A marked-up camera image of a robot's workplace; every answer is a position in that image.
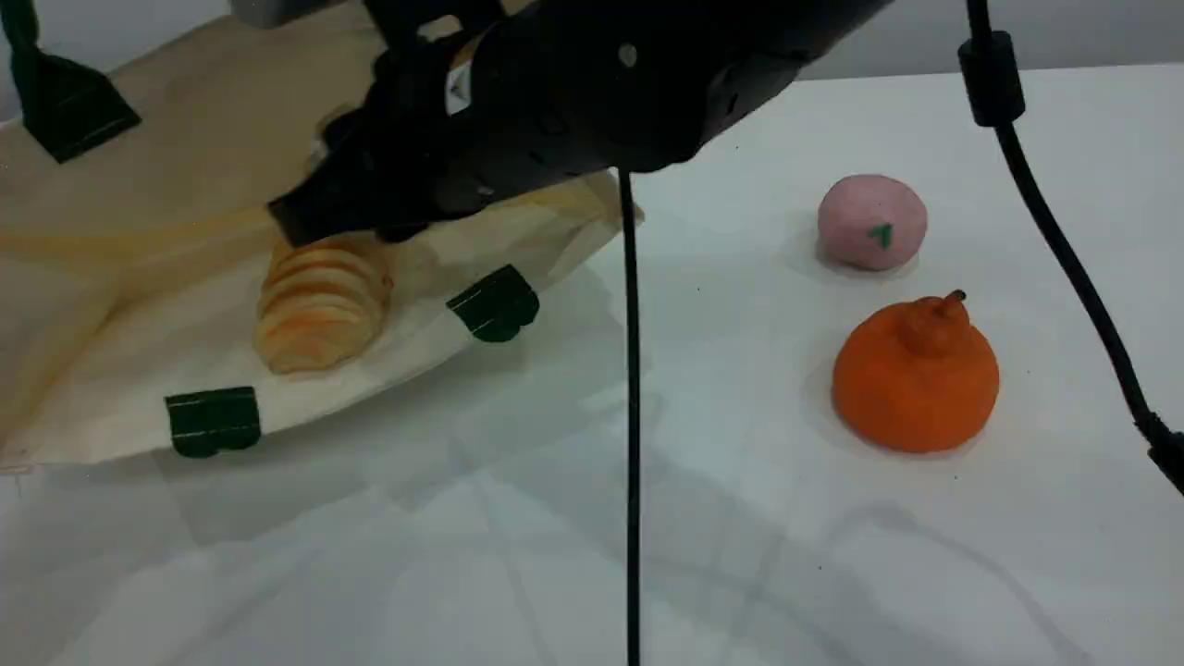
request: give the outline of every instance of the white wall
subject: white wall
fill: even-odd
[[[43,44],[109,69],[225,12],[226,0],[36,0]],[[1184,60],[1184,0],[992,0],[1025,68]],[[961,0],[896,0],[841,44],[815,78],[952,71],[967,34]],[[7,63],[0,37],[0,62]],[[15,114],[0,68],[0,120]]]
[[[1184,0],[990,0],[1025,69],[1184,60]],[[958,70],[963,0],[896,0],[811,68],[815,78]]]

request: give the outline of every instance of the white background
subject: white background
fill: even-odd
[[[1179,428],[1184,65],[1024,79],[1035,171]],[[852,172],[920,193],[916,261],[818,261]],[[648,666],[1180,662],[1184,498],[960,77],[802,82],[636,191]],[[0,662],[623,664],[622,273],[614,242],[514,342],[242,454],[0,479]],[[1002,367],[985,433],[861,442],[843,339],[955,288]]]
[[[225,12],[225,0],[37,0],[44,45],[110,69]],[[992,0],[1028,69],[1184,59],[1179,0]],[[967,36],[961,0],[896,0],[834,53],[812,78],[954,71]],[[0,37],[0,59],[7,60]],[[0,120],[15,114],[7,68]]]

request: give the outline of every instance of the fruit stem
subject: fruit stem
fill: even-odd
[[[966,300],[966,292],[963,292],[961,289],[954,289],[948,296],[946,296],[941,301],[941,305],[938,306],[938,314],[946,314],[950,306],[954,303],[960,303],[965,300]]]

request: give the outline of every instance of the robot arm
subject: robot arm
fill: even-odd
[[[390,50],[271,212],[296,245],[362,229],[399,242],[610,166],[687,161],[889,1],[540,0],[506,17],[497,0],[366,0]],[[459,32],[418,36],[449,14]]]

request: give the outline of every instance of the green tape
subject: green tape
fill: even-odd
[[[508,342],[539,315],[539,295],[513,265],[485,276],[448,302],[482,342]]]
[[[12,78],[25,129],[59,164],[140,124],[105,76],[38,49],[33,0],[0,0],[0,23],[12,46]]]
[[[173,448],[184,457],[247,449],[263,436],[251,386],[169,396],[165,406]]]
[[[877,238],[880,241],[880,248],[887,250],[892,246],[892,225],[881,224],[871,231],[868,231],[868,238]]]

